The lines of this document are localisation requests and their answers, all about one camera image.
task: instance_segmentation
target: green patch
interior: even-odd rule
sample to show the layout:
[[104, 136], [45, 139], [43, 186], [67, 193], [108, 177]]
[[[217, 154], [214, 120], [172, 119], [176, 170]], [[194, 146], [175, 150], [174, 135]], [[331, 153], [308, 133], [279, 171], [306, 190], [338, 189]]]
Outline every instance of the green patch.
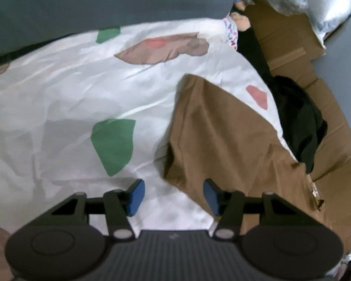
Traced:
[[120, 172], [131, 160], [134, 127], [132, 119], [107, 119], [92, 128], [92, 144], [109, 176]]
[[109, 39], [117, 37], [121, 33], [120, 27], [109, 28], [107, 30], [101, 30], [98, 32], [96, 43], [102, 44]]

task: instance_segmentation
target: red spot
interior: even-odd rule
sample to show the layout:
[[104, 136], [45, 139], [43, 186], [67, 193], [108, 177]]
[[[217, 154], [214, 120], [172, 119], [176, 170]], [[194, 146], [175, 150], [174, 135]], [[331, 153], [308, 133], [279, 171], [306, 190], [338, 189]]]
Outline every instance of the red spot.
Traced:
[[143, 40], [143, 43], [150, 48], [162, 48], [165, 46], [167, 41], [163, 37], [158, 37], [158, 38], [150, 38], [150, 39], [145, 39]]
[[264, 110], [268, 109], [268, 96], [264, 91], [259, 90], [253, 85], [249, 85], [248, 87], [246, 87], [246, 90], [248, 93], [250, 93], [250, 95], [256, 101], [257, 105], [260, 108]]

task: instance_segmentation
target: blue gripper pad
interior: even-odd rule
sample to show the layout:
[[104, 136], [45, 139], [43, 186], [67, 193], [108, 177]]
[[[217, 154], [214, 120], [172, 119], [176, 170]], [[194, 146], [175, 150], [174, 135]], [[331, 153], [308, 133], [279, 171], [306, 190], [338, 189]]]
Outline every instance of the blue gripper pad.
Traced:
[[217, 217], [221, 216], [218, 195], [207, 180], [203, 183], [203, 193], [213, 214]]
[[128, 217], [132, 217], [137, 213], [139, 206], [144, 199], [145, 193], [146, 185], [144, 184], [144, 180], [141, 179], [138, 181], [137, 186], [128, 195], [129, 203], [126, 206], [126, 215]]

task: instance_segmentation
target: pink shape print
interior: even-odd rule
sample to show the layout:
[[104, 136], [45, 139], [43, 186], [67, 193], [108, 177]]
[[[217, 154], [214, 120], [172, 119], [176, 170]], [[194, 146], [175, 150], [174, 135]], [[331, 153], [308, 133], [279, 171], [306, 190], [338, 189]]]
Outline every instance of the pink shape print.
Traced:
[[181, 54], [203, 56], [209, 43], [197, 33], [183, 33], [145, 39], [115, 55], [130, 64], [158, 64], [177, 58]]
[[257, 105], [260, 108], [264, 110], [268, 109], [268, 96], [264, 91], [259, 90], [253, 85], [249, 85], [248, 87], [246, 87], [246, 90], [248, 93], [250, 93], [250, 95], [256, 101]]

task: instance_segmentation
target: cardboard box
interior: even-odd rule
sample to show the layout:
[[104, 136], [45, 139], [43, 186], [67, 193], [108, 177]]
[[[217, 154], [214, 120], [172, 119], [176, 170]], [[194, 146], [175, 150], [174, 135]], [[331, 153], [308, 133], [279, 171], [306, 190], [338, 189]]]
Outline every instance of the cardboard box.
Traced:
[[351, 130], [324, 81], [317, 77], [311, 60], [325, 54], [305, 15], [285, 17], [269, 5], [256, 2], [245, 15], [268, 62], [271, 73], [292, 78], [304, 88], [328, 122], [328, 134], [315, 156], [311, 185], [318, 191], [325, 224], [351, 253]]

